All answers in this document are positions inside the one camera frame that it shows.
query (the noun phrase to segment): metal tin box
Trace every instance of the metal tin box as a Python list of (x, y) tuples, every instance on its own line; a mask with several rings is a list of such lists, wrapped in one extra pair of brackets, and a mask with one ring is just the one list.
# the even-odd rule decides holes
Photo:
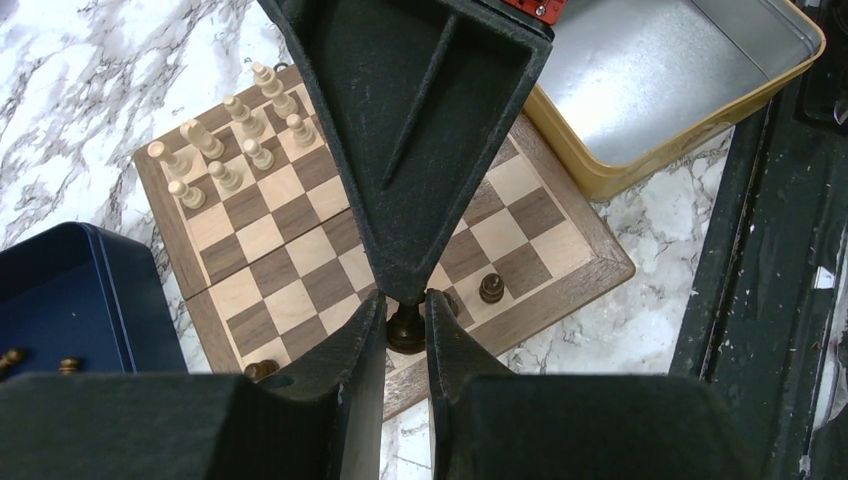
[(9, 374), (185, 371), (150, 250), (84, 223), (63, 223), (0, 252), (0, 354), (25, 348)]
[(572, 0), (554, 30), (525, 111), (592, 200), (761, 108), (825, 48), (788, 0)]

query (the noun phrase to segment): blue tin box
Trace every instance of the blue tin box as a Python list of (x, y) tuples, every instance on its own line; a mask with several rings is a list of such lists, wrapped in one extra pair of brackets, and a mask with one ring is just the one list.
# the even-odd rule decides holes
[(63, 223), (0, 252), (0, 354), (25, 348), (7, 376), (186, 371), (153, 255), (85, 223)]

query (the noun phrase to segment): white rook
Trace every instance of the white rook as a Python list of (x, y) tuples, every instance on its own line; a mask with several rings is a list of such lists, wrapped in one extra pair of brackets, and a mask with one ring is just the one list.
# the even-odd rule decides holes
[(174, 180), (168, 184), (168, 191), (171, 195), (182, 200), (183, 205), (191, 209), (197, 209), (203, 206), (206, 201), (206, 194), (203, 190), (197, 187), (189, 187), (182, 180)]
[(185, 138), (188, 143), (197, 147), (200, 153), (206, 155), (212, 160), (219, 158), (224, 154), (224, 144), (215, 138), (214, 135), (206, 130), (200, 122), (195, 119), (186, 120), (180, 126), (180, 135)]
[(250, 157), (253, 165), (259, 170), (268, 170), (274, 166), (274, 154), (267, 148), (262, 148), (256, 140), (248, 138), (244, 141), (243, 148), (244, 153)]
[(253, 82), (262, 90), (262, 95), (274, 104), (274, 111), (280, 118), (286, 118), (297, 112), (297, 103), (283, 89), (283, 82), (277, 78), (274, 69), (259, 62), (253, 62)]
[(191, 160), (180, 158), (173, 153), (164, 143), (156, 140), (147, 146), (147, 154), (154, 160), (161, 160), (168, 166), (168, 170), (174, 175), (182, 177), (191, 171)]
[(209, 164), (209, 175), (212, 175), (212, 178), (218, 180), (218, 183), (221, 184), (224, 190), (234, 192), (241, 186), (241, 175), (231, 168), (227, 168), (221, 162), (212, 162)]
[(224, 108), (233, 117), (233, 120), (241, 124), (244, 134), (248, 137), (257, 138), (265, 131), (265, 124), (253, 116), (253, 113), (240, 98), (227, 95), (224, 97)]
[(294, 142), (299, 147), (308, 147), (315, 141), (315, 130), (309, 128), (300, 115), (295, 113), (286, 117), (286, 125), (294, 134)]

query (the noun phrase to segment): white marble countertop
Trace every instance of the white marble countertop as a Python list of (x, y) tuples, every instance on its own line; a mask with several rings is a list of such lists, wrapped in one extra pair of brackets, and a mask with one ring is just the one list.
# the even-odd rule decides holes
[[(154, 253), (192, 372), (209, 365), (130, 155), (247, 88), (248, 64), (290, 61), (253, 1), (0, 4), (0, 248), (63, 221)], [(636, 276), (501, 357), (520, 373), (668, 370), (730, 133), (596, 205)], [(381, 478), (430, 478), (427, 405), (383, 427)]]

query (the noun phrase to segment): chessboard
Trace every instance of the chessboard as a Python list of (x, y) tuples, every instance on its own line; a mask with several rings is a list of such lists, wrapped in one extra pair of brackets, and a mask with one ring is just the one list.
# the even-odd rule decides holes
[[(196, 117), (220, 140), (215, 160), (241, 177), (225, 189), (212, 159), (179, 128), (155, 139), (191, 167), (175, 175), (148, 145), (133, 155), (180, 290), (214, 372), (265, 359), (285, 366), (337, 330), (375, 288), (374, 276), (326, 144), (294, 66), (277, 72), (314, 141), (301, 146), (259, 86), (236, 95), (265, 125), (274, 157), (259, 169), (243, 124), (223, 105)], [(180, 180), (203, 192), (187, 208)], [(482, 278), (505, 293), (483, 302)], [(630, 278), (634, 267), (530, 122), (511, 129), (436, 266), (428, 287), (450, 293), (459, 323), (498, 355)], [(397, 303), (389, 299), (388, 316)], [(384, 416), (426, 398), (424, 354), (386, 357)]]

